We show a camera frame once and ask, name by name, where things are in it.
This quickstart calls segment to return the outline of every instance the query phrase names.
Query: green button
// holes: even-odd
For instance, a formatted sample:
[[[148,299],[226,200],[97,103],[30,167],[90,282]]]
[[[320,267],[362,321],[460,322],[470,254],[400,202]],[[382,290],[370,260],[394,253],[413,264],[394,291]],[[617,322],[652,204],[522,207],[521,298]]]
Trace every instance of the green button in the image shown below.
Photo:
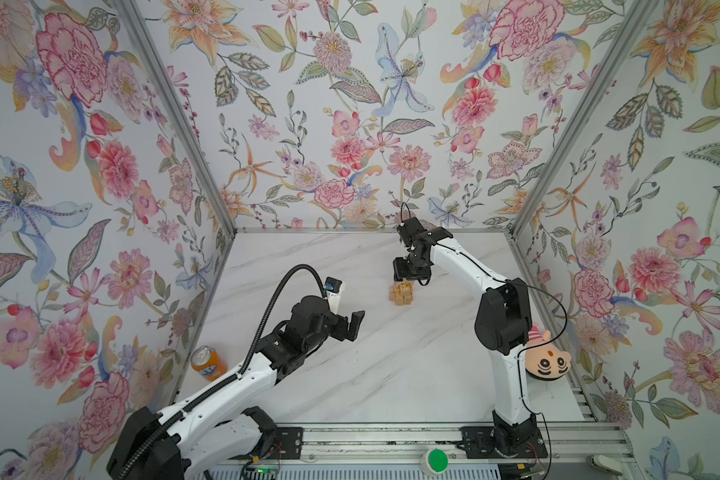
[[[437,473],[445,472],[448,467],[448,456],[442,450],[433,450],[429,454],[429,466]]]

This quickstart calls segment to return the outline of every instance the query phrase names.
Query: marble tabletop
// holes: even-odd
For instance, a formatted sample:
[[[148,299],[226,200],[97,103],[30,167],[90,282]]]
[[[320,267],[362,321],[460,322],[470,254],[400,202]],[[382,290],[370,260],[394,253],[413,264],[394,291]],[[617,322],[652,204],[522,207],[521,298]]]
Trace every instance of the marble tabletop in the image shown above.
[[[520,276],[502,234],[456,234],[471,254],[509,278]],[[489,421],[496,392],[488,351],[474,334],[478,302],[442,269],[414,287],[409,306],[389,300],[392,260],[405,254],[396,233],[240,234],[213,299],[198,345],[210,345],[230,366],[248,351],[282,276],[309,264],[321,278],[345,282],[340,313],[365,310],[354,342],[328,339],[304,366],[261,394],[258,405],[277,422]],[[317,295],[309,273],[294,275],[266,332],[290,318],[303,296]],[[536,306],[531,305],[535,319]],[[528,379],[529,407],[548,422],[583,421],[565,379]],[[191,368],[179,398],[207,385]]]

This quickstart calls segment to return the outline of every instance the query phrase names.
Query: wall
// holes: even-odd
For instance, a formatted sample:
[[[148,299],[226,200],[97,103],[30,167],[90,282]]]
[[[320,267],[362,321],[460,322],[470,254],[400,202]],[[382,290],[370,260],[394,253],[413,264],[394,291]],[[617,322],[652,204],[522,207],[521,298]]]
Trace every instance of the wall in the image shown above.
[[[377,229],[507,226],[630,4],[139,7],[238,226]]]
[[[107,478],[229,240],[112,7],[0,1],[0,478]]]
[[[569,311],[572,353],[600,417],[626,429],[649,478],[713,480],[720,0],[666,0],[652,22],[520,245]]]

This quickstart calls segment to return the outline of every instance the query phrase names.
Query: plush toy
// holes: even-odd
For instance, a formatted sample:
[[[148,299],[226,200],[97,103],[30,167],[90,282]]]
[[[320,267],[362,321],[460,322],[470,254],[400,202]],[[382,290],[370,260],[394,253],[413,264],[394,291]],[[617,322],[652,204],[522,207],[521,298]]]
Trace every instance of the plush toy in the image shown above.
[[[548,342],[550,332],[539,332],[534,326],[528,332],[528,346],[534,347]],[[538,348],[530,348],[525,352],[525,370],[535,379],[556,380],[565,375],[570,368],[570,353],[558,349],[554,343]]]

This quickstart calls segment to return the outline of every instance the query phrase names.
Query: black cable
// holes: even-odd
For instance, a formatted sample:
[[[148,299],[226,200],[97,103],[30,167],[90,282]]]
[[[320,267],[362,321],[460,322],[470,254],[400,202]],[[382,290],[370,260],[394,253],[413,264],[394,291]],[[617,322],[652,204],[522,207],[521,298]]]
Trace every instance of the black cable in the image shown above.
[[[246,354],[246,358],[242,362],[242,366],[240,367],[240,370],[237,371],[237,373],[228,376],[227,378],[221,380],[219,383],[215,384],[210,389],[205,390],[203,393],[198,395],[197,398],[192,400],[192,402],[188,403],[184,408],[173,414],[172,417],[168,418],[163,425],[157,428],[154,432],[152,432],[152,435],[146,438],[144,442],[142,442],[141,446],[138,447],[138,449],[134,452],[133,455],[131,455],[128,460],[126,460],[125,464],[123,465],[122,469],[120,470],[120,473],[117,475],[116,480],[125,480],[127,476],[131,473],[131,471],[134,469],[134,466],[136,466],[136,463],[139,461],[139,459],[146,453],[147,450],[149,450],[152,445],[158,440],[158,438],[161,438],[167,431],[168,428],[172,427],[172,425],[179,420],[184,418],[184,412],[192,412],[192,410],[197,407],[199,404],[203,403],[205,400],[207,400],[211,395],[218,392],[219,390],[223,389],[225,386],[231,384],[238,378],[242,377],[242,374],[245,372],[245,370],[248,370],[248,365],[250,365],[251,359],[253,358],[253,354],[256,351],[256,347],[259,345],[259,340],[261,339],[262,333],[264,332],[264,328],[266,327],[266,323],[269,320],[269,314],[272,312],[272,309],[275,307],[275,302],[277,302],[277,298],[280,296],[280,293],[282,292],[282,289],[286,286],[286,283],[288,283],[288,280],[298,272],[299,270],[308,270],[312,276],[315,277],[315,280],[317,281],[318,286],[320,287],[320,293],[322,295],[322,298],[325,301],[328,301],[328,294],[326,293],[326,289],[323,286],[322,282],[320,281],[320,275],[317,274],[314,268],[307,264],[298,264],[288,270],[288,273],[280,280],[280,283],[278,284],[277,288],[275,288],[275,293],[272,295],[272,298],[269,300],[269,304],[267,305],[266,310],[264,310],[264,315],[262,316],[261,321],[259,322],[259,327],[256,329],[256,334],[253,336],[253,341],[251,342],[251,346],[248,349],[248,353]]]

